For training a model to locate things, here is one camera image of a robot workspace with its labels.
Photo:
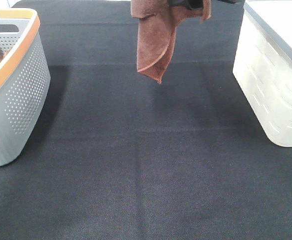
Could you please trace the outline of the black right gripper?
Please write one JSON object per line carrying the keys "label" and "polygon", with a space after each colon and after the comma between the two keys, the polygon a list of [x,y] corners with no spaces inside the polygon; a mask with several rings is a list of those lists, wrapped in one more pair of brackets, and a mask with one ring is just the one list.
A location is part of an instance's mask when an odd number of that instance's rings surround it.
{"label": "black right gripper", "polygon": [[170,7],[184,7],[191,11],[204,8],[202,0],[168,0],[168,4]]}

